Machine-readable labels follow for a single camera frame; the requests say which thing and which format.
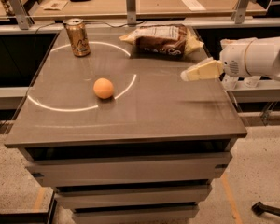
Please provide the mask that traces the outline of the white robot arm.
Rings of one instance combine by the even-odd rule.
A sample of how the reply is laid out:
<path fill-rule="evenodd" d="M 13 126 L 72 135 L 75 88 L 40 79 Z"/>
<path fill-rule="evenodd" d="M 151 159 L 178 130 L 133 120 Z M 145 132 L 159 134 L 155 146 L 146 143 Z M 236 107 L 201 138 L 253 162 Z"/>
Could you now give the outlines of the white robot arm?
<path fill-rule="evenodd" d="M 280 81 L 280 36 L 222 39 L 219 60 L 205 59 L 181 73 L 184 81 L 229 77 L 267 77 Z"/>

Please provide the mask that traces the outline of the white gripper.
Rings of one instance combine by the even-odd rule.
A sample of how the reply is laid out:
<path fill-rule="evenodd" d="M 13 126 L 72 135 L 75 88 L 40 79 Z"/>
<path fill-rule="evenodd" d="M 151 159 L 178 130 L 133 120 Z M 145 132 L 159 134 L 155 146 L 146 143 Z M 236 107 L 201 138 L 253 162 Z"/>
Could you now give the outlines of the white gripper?
<path fill-rule="evenodd" d="M 219 78 L 225 71 L 230 77 L 250 77 L 245 67 L 245 55 L 255 40 L 255 37 L 237 40 L 222 39 L 219 59 L 223 64 L 209 57 L 182 71 L 180 76 L 184 81 L 207 80 Z"/>

